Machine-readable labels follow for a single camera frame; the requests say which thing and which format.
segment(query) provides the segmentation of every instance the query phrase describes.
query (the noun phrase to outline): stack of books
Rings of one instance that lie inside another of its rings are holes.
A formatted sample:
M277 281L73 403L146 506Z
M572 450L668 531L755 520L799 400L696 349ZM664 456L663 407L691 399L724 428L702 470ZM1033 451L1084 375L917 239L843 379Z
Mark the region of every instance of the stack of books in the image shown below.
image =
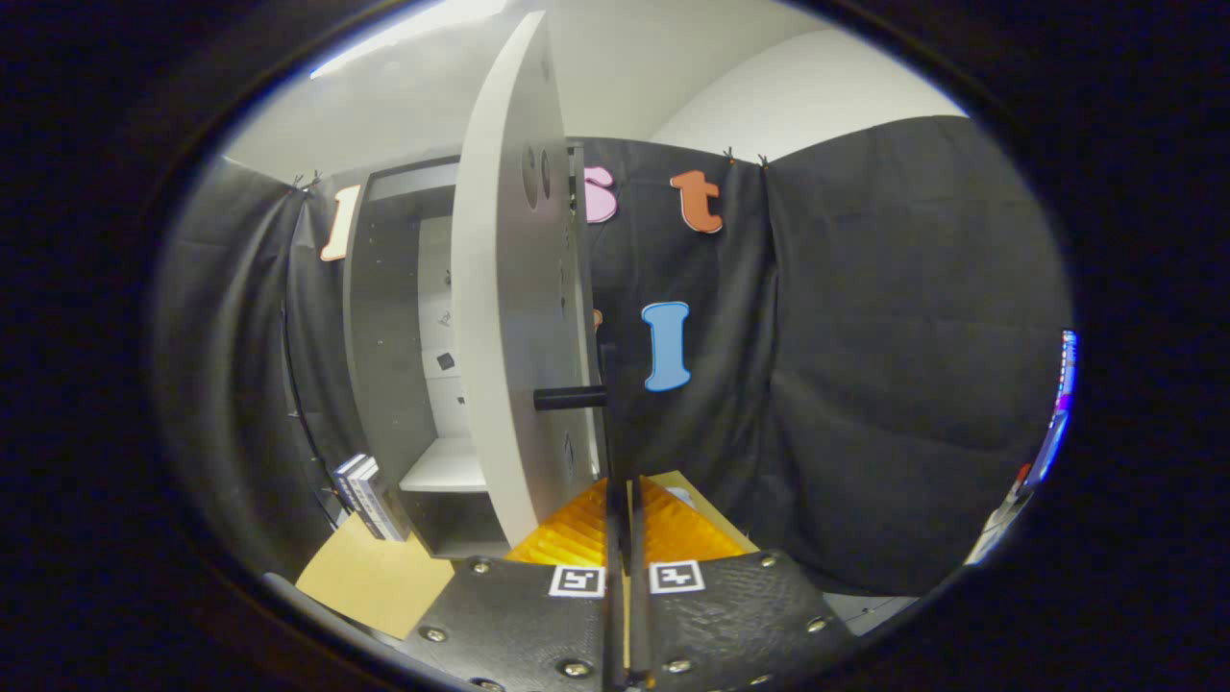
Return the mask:
M347 504L374 538L406 541L410 517L397 498L397 486L380 473L375 457L355 455L333 472Z

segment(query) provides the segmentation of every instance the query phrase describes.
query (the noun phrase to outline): black metal pole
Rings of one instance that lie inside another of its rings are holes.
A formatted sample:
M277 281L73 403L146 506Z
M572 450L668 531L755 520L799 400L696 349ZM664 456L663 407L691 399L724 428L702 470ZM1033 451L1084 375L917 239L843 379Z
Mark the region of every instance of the black metal pole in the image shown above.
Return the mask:
M535 390L534 408L539 412L558 412L562 409L590 409L606 406L606 388L563 387L560 390Z

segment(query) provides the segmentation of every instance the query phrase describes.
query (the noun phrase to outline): rivet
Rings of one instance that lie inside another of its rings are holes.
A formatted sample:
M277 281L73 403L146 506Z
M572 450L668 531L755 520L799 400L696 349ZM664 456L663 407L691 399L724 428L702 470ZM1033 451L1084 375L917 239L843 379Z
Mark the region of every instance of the rivet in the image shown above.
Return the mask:
M581 661L573 661L563 665L563 675L567 675L568 677L585 677L589 672L589 666Z

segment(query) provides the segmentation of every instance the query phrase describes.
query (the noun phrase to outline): black curtain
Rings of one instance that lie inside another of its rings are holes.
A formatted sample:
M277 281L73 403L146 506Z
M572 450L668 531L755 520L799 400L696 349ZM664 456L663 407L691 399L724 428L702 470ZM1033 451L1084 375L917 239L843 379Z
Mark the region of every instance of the black curtain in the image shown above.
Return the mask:
M250 570L298 578L332 527L287 395L282 305L304 195L219 159L172 229L151 369L170 462Z
M615 178L619 210L589 225L594 307L614 460L632 473L681 471L747 530L768 474L763 419L772 365L776 269L760 166L647 141L582 140L587 166ZM675 175L700 170L721 188L710 210L723 227L697 232L680 214ZM691 381L647 392L653 370L641 310L681 300L684 361Z
M918 595L956 569L1047 431L1073 326L1054 229L972 120L926 117L766 167L585 139L614 455L680 470L824 589ZM718 184L713 235L669 178ZM692 380L645 391L645 305L690 304Z
M300 414L319 458L319 463L312 465L312 474L322 487L330 483L326 470L337 468L359 452L370 452L346 365L342 326L344 259L325 262L320 258L337 211L335 195L347 184L347 181L332 177L309 188L290 243L287 278L290 375L298 391Z
M1054 230L967 118L840 136L768 181L787 548L839 584L922 594L1047 431L1073 322Z

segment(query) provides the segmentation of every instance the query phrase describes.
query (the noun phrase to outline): white shelf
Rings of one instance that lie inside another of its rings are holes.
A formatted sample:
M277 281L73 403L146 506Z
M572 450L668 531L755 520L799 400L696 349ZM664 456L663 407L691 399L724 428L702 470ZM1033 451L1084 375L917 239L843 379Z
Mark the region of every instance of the white shelf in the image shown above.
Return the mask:
M469 438L439 438L397 484L415 493L486 493L487 482Z

